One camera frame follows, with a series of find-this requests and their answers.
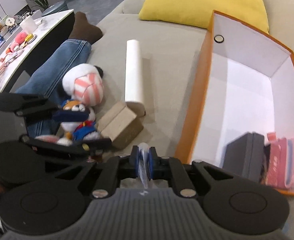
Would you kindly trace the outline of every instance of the coffee table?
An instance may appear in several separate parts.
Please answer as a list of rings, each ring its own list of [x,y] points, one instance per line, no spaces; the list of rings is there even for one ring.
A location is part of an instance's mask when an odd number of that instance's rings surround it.
[[[68,39],[75,22],[74,10],[58,12],[40,19],[42,23],[33,32],[37,35],[36,39],[24,48],[22,55],[10,63],[0,76],[0,93],[10,92],[23,71],[31,76]],[[6,49],[7,46],[0,58],[5,57]]]

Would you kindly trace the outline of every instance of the white marble tabletop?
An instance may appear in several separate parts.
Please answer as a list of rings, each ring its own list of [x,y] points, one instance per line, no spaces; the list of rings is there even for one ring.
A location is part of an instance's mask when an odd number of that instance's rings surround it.
[[[54,14],[50,14],[44,17],[41,17],[39,19],[42,19],[42,23],[38,26],[37,30],[33,32],[33,34],[36,34],[36,39],[28,44],[24,48],[24,52],[12,63],[10,63],[5,71],[0,76],[0,93],[3,91],[15,71],[19,68],[20,64],[26,59],[26,57],[31,53],[31,51],[39,44],[39,42],[55,27],[57,26],[63,19],[65,19],[68,15],[70,15],[74,10],[67,10],[62,11]],[[0,55],[1,57],[5,57],[6,49],[8,46],[4,48],[4,51]]]

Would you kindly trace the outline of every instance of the beige sofa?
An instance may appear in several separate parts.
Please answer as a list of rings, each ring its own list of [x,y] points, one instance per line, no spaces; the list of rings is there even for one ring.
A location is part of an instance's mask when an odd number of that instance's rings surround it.
[[[146,116],[144,130],[124,150],[146,142],[158,155],[173,156],[181,135],[197,56],[206,30],[157,21],[140,21],[144,0],[124,0],[98,26],[104,36],[88,60],[103,68],[104,102],[101,117],[117,100],[124,100],[126,41],[141,43]],[[270,34],[294,50],[294,0],[264,0]],[[290,200],[289,235],[294,239],[294,199]]]

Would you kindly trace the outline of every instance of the brown sock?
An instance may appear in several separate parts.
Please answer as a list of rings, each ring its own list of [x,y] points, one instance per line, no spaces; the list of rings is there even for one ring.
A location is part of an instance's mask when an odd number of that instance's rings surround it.
[[[69,39],[88,41],[90,44],[94,44],[101,37],[103,37],[102,31],[88,22],[86,14],[83,12],[75,14],[75,23]]]

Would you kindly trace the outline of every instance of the blue denim pants leg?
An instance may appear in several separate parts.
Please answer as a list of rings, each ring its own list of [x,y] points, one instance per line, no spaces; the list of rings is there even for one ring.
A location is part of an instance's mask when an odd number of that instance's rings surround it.
[[[62,89],[63,76],[71,68],[86,63],[90,51],[91,45],[87,41],[65,41],[16,93],[47,96],[50,101],[60,105],[70,98]],[[28,126],[28,135],[55,134],[58,127],[59,123],[44,120]]]

